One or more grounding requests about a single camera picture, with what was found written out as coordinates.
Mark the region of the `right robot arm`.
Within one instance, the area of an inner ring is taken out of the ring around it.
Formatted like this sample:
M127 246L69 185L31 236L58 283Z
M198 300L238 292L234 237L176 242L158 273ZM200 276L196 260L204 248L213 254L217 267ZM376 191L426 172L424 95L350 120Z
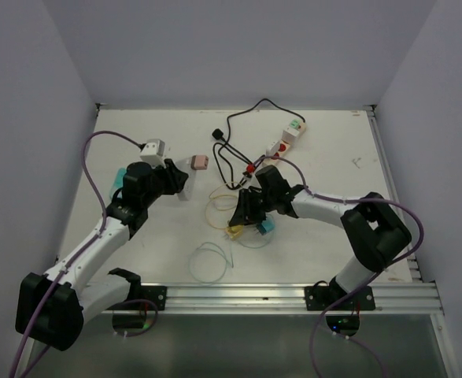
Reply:
M378 193L351 199L311 194L300 184L290 186L274 165L259 169L256 178L257 187L238 193L230 227L259 225L268 213L276 212L339 227L353 250L348 263L329 283L305 288L308 310L352 309L371 293L371 281L412 241L392 203Z

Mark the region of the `white triangular power socket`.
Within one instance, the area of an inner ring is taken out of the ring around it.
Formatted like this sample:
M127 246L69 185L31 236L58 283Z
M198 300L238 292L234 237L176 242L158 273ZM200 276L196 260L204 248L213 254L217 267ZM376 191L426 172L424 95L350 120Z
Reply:
M195 156L187 157L176 162L176 168L188 175L183 185L183 189L177 194L180 201L189 201L194 192L194 184L197 171L192 167Z

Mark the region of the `teal charger plug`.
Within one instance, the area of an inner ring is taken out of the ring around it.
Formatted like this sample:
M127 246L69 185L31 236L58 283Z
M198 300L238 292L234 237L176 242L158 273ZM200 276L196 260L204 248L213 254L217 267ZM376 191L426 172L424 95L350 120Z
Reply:
M257 230L259 235L267 235L275 230L275 223L274 220L271 218L267 218L266 220L263 220L259 224L255 226L255 229Z

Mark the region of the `yellow charger plug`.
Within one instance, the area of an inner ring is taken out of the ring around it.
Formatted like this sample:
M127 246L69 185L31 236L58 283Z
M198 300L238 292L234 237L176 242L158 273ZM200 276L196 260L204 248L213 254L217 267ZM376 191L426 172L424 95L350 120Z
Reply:
M243 225L227 226L224 229L224 235L227 239L235 241L242 236L244 228Z

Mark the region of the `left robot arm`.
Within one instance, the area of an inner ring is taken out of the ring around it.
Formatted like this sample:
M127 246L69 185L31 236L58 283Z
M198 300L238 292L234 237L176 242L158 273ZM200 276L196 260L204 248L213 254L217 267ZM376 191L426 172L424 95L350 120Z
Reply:
M190 158L165 160L152 166L130 164L123 183L100 221L66 258L42 275L30 273L20 285L15 329L57 350L67 350L83 326L101 312L120 304L134 309L142 300L141 278L125 269L112 269L105 279L94 274L129 242L148 218L148 209L163 195L186 201L194 186Z

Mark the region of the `teal triangular power socket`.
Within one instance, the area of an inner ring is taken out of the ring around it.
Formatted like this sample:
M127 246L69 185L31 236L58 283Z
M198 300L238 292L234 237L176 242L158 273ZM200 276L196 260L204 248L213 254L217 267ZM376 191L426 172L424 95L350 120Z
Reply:
M123 180L124 180L124 175L126 172L127 172L126 168L123 168L123 167L117 170L112 186L109 190L110 200L113 200L114 198L122 198L121 190L123 187Z

